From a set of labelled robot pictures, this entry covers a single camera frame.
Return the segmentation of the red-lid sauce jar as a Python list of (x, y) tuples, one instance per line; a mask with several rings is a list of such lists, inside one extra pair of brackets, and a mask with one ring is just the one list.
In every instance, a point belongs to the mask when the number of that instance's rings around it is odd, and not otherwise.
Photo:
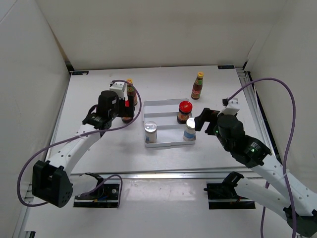
[[(129, 103), (128, 100), (125, 100), (125, 106), (129, 107), (131, 103)], [(133, 117), (122, 117), (121, 120), (123, 123), (130, 123), (132, 121)]]
[(193, 105), (189, 101), (182, 101), (179, 104), (179, 112), (177, 115), (177, 121), (179, 124), (185, 124), (187, 119), (190, 117)]

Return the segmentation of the white silver-cap shaker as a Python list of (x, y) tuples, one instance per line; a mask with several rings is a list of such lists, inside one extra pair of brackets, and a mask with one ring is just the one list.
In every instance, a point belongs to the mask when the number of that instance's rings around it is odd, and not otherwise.
[(185, 141), (195, 141), (196, 140), (195, 119), (194, 118), (187, 119), (187, 121), (185, 123), (183, 139)]
[(157, 141), (157, 124), (154, 121), (148, 121), (144, 125), (145, 142), (156, 143)]

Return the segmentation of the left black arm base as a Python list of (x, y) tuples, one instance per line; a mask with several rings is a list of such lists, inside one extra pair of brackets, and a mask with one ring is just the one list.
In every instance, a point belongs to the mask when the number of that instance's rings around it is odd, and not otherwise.
[(123, 188), (123, 179), (114, 174), (107, 178), (94, 173), (85, 173), (96, 180), (97, 189), (78, 194), (74, 198), (74, 208), (119, 208)]

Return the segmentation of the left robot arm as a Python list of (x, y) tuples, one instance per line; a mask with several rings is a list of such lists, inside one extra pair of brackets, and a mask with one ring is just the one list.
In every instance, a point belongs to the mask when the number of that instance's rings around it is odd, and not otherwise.
[(104, 178), (94, 173), (71, 177), (71, 173), (88, 149), (106, 132), (113, 131), (111, 124), (115, 118), (133, 116), (133, 97), (126, 98), (124, 90), (102, 91), (98, 103), (90, 108), (76, 135), (62, 141), (64, 146), (46, 162), (34, 164), (32, 194), (58, 208), (74, 196), (101, 197)]

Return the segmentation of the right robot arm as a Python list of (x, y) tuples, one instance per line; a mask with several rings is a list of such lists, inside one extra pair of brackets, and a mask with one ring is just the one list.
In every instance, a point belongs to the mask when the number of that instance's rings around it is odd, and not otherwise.
[(223, 181), (223, 194), (236, 195), (255, 201), (284, 219), (296, 233), (312, 237), (317, 233), (317, 195), (304, 186), (271, 154), (260, 140), (248, 136), (241, 121), (234, 115), (225, 115), (208, 108), (195, 117), (195, 130), (205, 131), (220, 141), (224, 150), (239, 163), (263, 177), (276, 191), (261, 187), (237, 172), (231, 172)]

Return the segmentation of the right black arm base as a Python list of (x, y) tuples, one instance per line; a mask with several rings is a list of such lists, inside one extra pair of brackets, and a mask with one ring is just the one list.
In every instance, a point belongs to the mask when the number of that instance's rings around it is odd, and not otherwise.
[(235, 188), (244, 176), (231, 172), (221, 183), (207, 183), (204, 191), (210, 210), (255, 209), (255, 202), (237, 194)]

